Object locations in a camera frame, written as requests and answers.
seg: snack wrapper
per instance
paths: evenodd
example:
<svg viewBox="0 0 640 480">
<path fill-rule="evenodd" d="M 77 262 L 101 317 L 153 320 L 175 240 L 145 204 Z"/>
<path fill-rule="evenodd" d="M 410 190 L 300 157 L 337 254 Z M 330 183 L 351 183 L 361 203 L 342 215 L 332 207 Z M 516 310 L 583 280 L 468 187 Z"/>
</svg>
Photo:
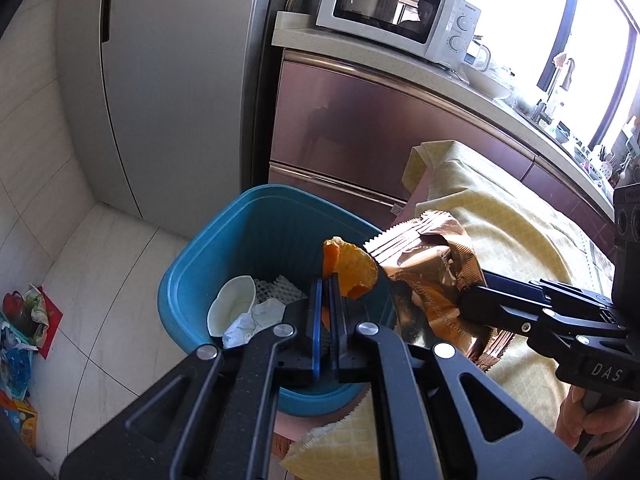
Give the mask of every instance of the snack wrapper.
<svg viewBox="0 0 640 480">
<path fill-rule="evenodd" d="M 434 333 L 484 371 L 498 362 L 513 334 L 460 317 L 460 293 L 486 283 L 471 238 L 450 213 L 425 211 L 364 247 L 392 282 L 402 339 L 425 346 Z"/>
</svg>

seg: backsplash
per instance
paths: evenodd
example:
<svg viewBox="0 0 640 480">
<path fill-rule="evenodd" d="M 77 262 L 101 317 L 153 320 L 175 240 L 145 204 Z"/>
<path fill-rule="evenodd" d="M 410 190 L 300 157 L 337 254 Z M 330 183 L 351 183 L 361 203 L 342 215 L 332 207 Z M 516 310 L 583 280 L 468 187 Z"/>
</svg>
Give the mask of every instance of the backsplash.
<svg viewBox="0 0 640 480">
<path fill-rule="evenodd" d="M 58 0 L 23 0 L 0 38 L 0 293 L 39 285 L 95 205 L 55 57 Z"/>
</svg>

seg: plastic bin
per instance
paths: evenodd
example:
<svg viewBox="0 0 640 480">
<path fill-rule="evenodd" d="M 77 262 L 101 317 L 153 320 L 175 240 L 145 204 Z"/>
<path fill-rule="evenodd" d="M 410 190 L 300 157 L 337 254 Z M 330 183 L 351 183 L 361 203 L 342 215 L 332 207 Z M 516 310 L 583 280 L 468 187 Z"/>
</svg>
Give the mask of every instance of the plastic bin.
<svg viewBox="0 0 640 480">
<path fill-rule="evenodd" d="M 210 342 L 207 311 L 229 279 L 248 274 L 271 281 L 279 274 L 308 294 L 322 272 L 322 242 L 333 236 L 362 246 L 380 230 L 321 198 L 289 186 L 254 187 L 214 218 L 169 267 L 158 291 L 164 328 L 185 351 Z M 362 301 L 372 320 L 389 325 L 395 311 L 388 281 Z M 280 390 L 279 410 L 289 415 L 331 413 L 351 402 L 359 384 L 338 384 L 330 370 L 314 386 Z"/>
</svg>

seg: hand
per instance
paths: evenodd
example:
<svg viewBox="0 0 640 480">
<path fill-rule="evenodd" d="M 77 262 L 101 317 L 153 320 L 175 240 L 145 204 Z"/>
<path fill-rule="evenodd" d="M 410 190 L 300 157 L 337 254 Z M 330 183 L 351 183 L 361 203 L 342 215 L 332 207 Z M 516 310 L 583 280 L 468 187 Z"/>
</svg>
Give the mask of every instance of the hand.
<svg viewBox="0 0 640 480">
<path fill-rule="evenodd" d="M 556 436 L 571 449 L 578 444 L 583 431 L 601 435 L 594 449 L 607 446 L 623 436 L 638 416 L 638 402 L 631 400 L 587 414 L 580 402 L 583 397 L 584 389 L 572 386 L 560 406 L 556 422 Z"/>
</svg>

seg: crumpled tissue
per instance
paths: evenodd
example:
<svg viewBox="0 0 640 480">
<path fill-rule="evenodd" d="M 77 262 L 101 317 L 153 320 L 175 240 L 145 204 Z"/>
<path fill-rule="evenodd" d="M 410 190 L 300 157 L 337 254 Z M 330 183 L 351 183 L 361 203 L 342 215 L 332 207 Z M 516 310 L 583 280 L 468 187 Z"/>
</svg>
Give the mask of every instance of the crumpled tissue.
<svg viewBox="0 0 640 480">
<path fill-rule="evenodd" d="M 222 335 L 224 348 L 247 344 L 261 330 L 281 322 L 285 307 L 280 300 L 269 298 L 252 306 L 249 312 L 240 314 Z"/>
</svg>

